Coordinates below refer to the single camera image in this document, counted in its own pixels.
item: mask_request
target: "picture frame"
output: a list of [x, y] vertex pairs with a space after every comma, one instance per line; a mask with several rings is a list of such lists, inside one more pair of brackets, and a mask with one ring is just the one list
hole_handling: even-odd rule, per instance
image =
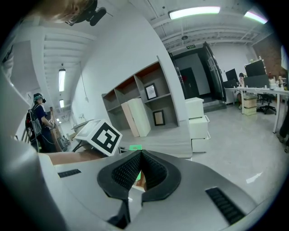
[[164, 120], [163, 110], [154, 111], [153, 116], [154, 116], [154, 125], [155, 126], [166, 125], [166, 122]]
[[158, 97], [158, 92], [154, 83], [147, 85], [144, 88], [145, 88], [145, 94], [148, 100]]

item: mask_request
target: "black picture frame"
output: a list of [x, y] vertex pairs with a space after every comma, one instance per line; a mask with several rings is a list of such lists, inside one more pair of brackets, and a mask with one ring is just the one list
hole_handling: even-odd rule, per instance
[[[156, 121], [156, 119], [155, 119], [155, 114], [156, 114], [156, 113], [159, 113], [159, 112], [162, 113], [162, 118], [163, 118], [163, 123], [162, 123], [162, 124], [157, 124], [157, 121]], [[154, 112], [153, 112], [153, 116], [154, 116], [154, 125], [155, 125], [155, 126], [166, 125], [166, 122], [165, 122], [165, 120], [164, 120], [163, 110], [154, 111]]]
[[[153, 87], [154, 87], [155, 97], [151, 97], [151, 98], [149, 98], [149, 96], [148, 96], [148, 92], [147, 92], [147, 88], [148, 88], [148, 87], [151, 87], [151, 86], [153, 86]], [[154, 83], [152, 83], [152, 84], [150, 84], [150, 85], [147, 85], [147, 86], [145, 86], [145, 87], [144, 87], [144, 89], [145, 89], [145, 94], [146, 94], [146, 97], [147, 97], [147, 99], [148, 99], [148, 100], [151, 100], [151, 99], [154, 99], [154, 98], [158, 97], [158, 91], [157, 91], [157, 89], [156, 89], [156, 87], [155, 87], [155, 84], [154, 84]]]

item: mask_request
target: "black and white pattern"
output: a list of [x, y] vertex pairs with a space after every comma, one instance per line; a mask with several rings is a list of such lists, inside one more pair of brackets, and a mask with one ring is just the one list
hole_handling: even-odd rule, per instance
[[107, 152], [112, 153], [119, 137], [120, 135], [111, 126], [103, 123], [91, 140]]

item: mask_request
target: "green object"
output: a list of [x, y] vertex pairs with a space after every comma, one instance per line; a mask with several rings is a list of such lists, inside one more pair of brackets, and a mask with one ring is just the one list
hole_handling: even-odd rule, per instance
[[196, 46], [195, 45], [190, 45], [190, 46], [187, 46], [186, 48], [189, 50], [189, 49], [196, 48]]
[[143, 150], [141, 144], [134, 144], [134, 145], [130, 145], [130, 149], [131, 151], [134, 151], [134, 150]]
[[[130, 149], [131, 151], [134, 151], [134, 150], [143, 150], [143, 147], [141, 146], [141, 144], [134, 144], [134, 145], [130, 145]], [[136, 180], [140, 180], [140, 173], [139, 175], [137, 176]]]

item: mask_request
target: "dark pants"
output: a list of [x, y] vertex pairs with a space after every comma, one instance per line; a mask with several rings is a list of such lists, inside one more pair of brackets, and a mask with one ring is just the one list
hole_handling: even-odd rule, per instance
[[[289, 132], [289, 110], [287, 110], [285, 120], [282, 124], [282, 127], [280, 128], [279, 133], [280, 133], [280, 136], [282, 136], [283, 138], [286, 138], [286, 135], [288, 134], [288, 132]], [[286, 141], [286, 146], [289, 146], [289, 139]]]
[[42, 130], [42, 134], [37, 137], [37, 140], [39, 141], [41, 145], [41, 150], [39, 152], [41, 153], [56, 152], [56, 146], [53, 142], [50, 130], [48, 131]]

